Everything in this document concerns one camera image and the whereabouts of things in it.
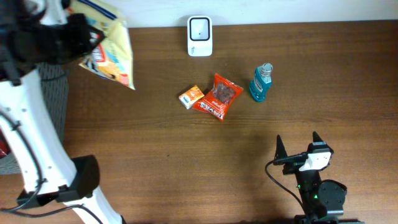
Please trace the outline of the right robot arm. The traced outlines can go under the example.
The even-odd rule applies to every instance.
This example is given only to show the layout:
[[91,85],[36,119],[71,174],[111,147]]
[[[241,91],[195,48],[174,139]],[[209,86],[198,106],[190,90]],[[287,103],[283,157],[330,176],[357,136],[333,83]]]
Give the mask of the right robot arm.
[[275,178],[271,180],[291,194],[303,210],[302,215],[294,217],[294,223],[360,223],[359,220],[340,220],[344,214],[343,205],[348,192],[347,187],[335,180],[321,180],[320,172],[330,165],[334,150],[316,133],[312,133],[313,142],[305,152],[289,156],[282,138],[276,137],[276,150],[271,164],[282,166],[284,175],[294,175],[299,196],[284,187]]

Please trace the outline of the blue mouthwash bottle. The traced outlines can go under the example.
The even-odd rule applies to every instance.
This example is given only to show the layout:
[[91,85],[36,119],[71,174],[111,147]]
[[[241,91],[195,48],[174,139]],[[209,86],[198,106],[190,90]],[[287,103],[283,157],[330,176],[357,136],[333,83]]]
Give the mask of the blue mouthwash bottle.
[[271,63],[265,63],[255,69],[254,78],[249,85],[249,91],[254,101],[260,103],[266,100],[267,92],[272,86],[272,71]]

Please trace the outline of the orange red snack bag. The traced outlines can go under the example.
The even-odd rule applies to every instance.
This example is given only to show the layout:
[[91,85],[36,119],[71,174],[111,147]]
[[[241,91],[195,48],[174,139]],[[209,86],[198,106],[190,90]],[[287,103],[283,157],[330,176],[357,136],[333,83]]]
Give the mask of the orange red snack bag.
[[243,90],[239,85],[216,73],[213,88],[193,105],[193,109],[212,114],[224,121],[229,107]]

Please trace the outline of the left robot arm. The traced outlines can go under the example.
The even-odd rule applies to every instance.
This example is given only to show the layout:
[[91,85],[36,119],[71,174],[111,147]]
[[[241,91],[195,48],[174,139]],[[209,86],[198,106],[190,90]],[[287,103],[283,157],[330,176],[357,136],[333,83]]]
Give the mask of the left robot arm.
[[37,65],[62,65],[90,54],[104,34],[83,14],[69,14],[69,1],[1,2],[1,130],[22,172],[24,189],[5,212],[52,201],[85,223],[123,223],[100,188],[95,156],[65,152],[42,95]]

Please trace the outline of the yellow chips bag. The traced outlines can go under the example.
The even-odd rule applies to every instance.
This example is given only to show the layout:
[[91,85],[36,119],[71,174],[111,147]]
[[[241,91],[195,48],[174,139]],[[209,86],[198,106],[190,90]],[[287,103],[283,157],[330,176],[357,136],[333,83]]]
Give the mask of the yellow chips bag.
[[121,11],[103,1],[76,0],[72,2],[70,12],[84,14],[89,25],[105,35],[105,39],[83,58],[79,66],[101,78],[135,89],[132,46]]

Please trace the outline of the small orange box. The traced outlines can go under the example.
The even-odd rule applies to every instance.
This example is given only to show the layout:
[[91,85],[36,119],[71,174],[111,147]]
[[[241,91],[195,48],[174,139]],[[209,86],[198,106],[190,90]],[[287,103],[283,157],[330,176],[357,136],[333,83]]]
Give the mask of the small orange box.
[[189,110],[198,100],[204,97],[203,92],[197,85],[191,87],[186,92],[182,93],[178,98],[182,105]]

